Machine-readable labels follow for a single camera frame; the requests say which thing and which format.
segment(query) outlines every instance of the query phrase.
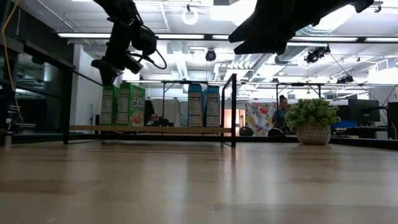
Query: green cereal box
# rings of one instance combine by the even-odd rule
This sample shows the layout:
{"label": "green cereal box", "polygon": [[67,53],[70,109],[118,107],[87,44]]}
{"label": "green cereal box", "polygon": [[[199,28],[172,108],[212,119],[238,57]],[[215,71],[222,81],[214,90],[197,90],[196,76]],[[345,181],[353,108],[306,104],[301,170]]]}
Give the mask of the green cereal box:
{"label": "green cereal box", "polygon": [[118,125],[143,127],[145,89],[123,83],[119,90]]}
{"label": "green cereal box", "polygon": [[119,88],[104,86],[102,91],[101,116],[99,125],[115,125],[118,120]]}

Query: green leafy plant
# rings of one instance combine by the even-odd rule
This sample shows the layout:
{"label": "green leafy plant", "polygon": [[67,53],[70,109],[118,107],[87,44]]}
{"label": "green leafy plant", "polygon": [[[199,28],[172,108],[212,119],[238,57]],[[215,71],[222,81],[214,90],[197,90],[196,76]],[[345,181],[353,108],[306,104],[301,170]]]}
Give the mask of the green leafy plant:
{"label": "green leafy plant", "polygon": [[306,124],[328,125],[340,122],[340,117],[336,116],[337,106],[329,106],[329,101],[320,98],[312,100],[298,100],[296,105],[292,105],[286,114],[287,126],[291,131]]}

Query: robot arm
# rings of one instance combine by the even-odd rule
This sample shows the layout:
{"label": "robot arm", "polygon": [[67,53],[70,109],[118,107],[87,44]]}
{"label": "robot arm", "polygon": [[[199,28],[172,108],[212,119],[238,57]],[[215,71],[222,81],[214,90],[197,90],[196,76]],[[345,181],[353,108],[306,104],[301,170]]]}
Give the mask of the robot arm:
{"label": "robot arm", "polygon": [[[139,73],[142,59],[150,60],[148,56],[156,51],[157,37],[144,25],[137,7],[132,0],[94,0],[108,14],[108,20],[113,22],[113,28],[105,56],[94,60],[91,66],[99,69],[103,85],[112,85],[114,79],[126,68],[132,73]],[[142,51],[137,61],[131,56],[130,44]]]}

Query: wooden shelf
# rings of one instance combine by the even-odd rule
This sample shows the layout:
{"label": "wooden shelf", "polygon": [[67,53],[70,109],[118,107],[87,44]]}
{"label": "wooden shelf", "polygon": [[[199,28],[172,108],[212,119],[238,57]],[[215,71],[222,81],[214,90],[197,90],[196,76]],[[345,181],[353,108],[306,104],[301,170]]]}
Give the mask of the wooden shelf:
{"label": "wooden shelf", "polygon": [[138,131],[145,133],[230,133],[231,128],[177,128],[72,125],[71,131]]}

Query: potted plant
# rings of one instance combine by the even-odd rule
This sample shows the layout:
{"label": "potted plant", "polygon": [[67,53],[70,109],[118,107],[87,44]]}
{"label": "potted plant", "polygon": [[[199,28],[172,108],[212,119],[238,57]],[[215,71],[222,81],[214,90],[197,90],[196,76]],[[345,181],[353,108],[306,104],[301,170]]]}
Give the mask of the potted plant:
{"label": "potted plant", "polygon": [[287,126],[297,132],[298,140],[303,144],[328,144],[330,125],[340,122],[336,116],[337,106],[329,106],[323,98],[298,100],[286,114]]}

